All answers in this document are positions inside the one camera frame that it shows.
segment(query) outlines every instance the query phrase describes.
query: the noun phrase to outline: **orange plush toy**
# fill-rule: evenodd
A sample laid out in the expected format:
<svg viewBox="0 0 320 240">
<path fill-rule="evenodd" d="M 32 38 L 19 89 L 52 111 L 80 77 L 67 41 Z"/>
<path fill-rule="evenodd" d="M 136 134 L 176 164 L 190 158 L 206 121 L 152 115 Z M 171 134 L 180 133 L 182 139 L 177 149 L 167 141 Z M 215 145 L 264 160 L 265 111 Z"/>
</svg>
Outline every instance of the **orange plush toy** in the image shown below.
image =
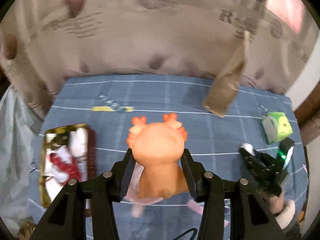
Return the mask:
<svg viewBox="0 0 320 240">
<path fill-rule="evenodd" d="M 127 143 L 134 159 L 144 167 L 139 181 L 139 198 L 170 198 L 188 191 L 186 178 L 177 162 L 188 133 L 177 114 L 163 115 L 164 122 L 147 124 L 142 116 L 132 118 Z"/>
</svg>

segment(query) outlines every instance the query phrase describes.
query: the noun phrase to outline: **pink fabric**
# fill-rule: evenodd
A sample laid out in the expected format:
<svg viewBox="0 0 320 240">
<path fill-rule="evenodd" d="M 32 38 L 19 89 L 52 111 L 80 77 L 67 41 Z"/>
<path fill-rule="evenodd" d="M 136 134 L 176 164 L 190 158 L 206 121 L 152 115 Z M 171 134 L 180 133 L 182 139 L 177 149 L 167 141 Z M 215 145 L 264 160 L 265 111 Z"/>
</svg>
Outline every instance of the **pink fabric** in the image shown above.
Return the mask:
<svg viewBox="0 0 320 240">
<path fill-rule="evenodd" d="M 289 25 L 295 33 L 300 32 L 304 16 L 301 0 L 267 0 L 266 8 Z"/>
</svg>

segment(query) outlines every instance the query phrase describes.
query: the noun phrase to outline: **black electronic device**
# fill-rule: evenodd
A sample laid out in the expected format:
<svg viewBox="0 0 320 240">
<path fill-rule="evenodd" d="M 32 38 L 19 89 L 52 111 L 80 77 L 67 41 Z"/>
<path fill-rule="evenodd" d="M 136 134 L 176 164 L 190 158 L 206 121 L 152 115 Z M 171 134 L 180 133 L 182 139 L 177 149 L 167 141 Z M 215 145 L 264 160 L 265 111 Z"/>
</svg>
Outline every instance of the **black electronic device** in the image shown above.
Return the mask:
<svg viewBox="0 0 320 240">
<path fill-rule="evenodd" d="M 280 196 L 289 173 L 288 164 L 293 153 L 294 141 L 286 138 L 279 143 L 276 158 L 269 154 L 253 149 L 250 150 L 245 145 L 239 151 L 249 172 L 258 182 L 258 188 L 273 195 Z"/>
<path fill-rule="evenodd" d="M 181 157 L 190 195 L 204 202 L 198 240 L 222 240 L 224 199 L 231 203 L 231 240 L 285 240 L 268 206 L 247 179 L 219 178 L 195 162 L 188 149 Z M 131 149 L 124 159 L 94 180 L 70 179 L 42 216 L 31 240 L 85 240 L 85 201 L 91 199 L 95 240 L 119 240 L 112 202 L 126 195 L 135 160 Z"/>
</svg>

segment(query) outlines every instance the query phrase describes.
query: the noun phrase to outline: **black cable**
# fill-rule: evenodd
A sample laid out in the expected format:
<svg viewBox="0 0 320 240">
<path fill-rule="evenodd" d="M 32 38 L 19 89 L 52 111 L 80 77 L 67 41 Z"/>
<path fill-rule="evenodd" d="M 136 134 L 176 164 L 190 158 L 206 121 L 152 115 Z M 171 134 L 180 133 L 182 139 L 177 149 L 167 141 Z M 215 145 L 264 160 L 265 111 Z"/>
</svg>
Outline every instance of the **black cable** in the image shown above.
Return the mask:
<svg viewBox="0 0 320 240">
<path fill-rule="evenodd" d="M 194 240 L 196 238 L 196 235 L 197 235 L 197 232 L 198 232 L 198 230 L 196 228 L 191 228 L 191 229 L 185 231 L 184 233 L 182 233 L 181 235 L 176 237 L 174 240 L 180 239 L 181 237 L 185 236 L 186 234 L 190 233 L 191 231 L 193 231 L 193 234 L 192 234 L 190 240 Z"/>
</svg>

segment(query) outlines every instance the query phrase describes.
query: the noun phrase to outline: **brown paper bag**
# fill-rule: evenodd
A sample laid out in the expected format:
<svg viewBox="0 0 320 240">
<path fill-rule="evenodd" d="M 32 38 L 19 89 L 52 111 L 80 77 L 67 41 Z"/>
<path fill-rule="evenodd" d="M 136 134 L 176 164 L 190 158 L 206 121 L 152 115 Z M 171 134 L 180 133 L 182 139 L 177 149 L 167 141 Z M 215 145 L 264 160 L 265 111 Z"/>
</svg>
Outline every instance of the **brown paper bag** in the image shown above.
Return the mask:
<svg viewBox="0 0 320 240">
<path fill-rule="evenodd" d="M 248 31 L 244 32 L 243 43 L 214 80 L 206 99 L 202 102 L 202 106 L 218 116 L 224 117 L 229 105 L 238 94 L 241 73 L 247 62 L 249 35 Z"/>
<path fill-rule="evenodd" d="M 35 223 L 24 222 L 19 229 L 19 233 L 18 233 L 19 240 L 29 240 L 35 228 L 36 228 Z"/>
</svg>

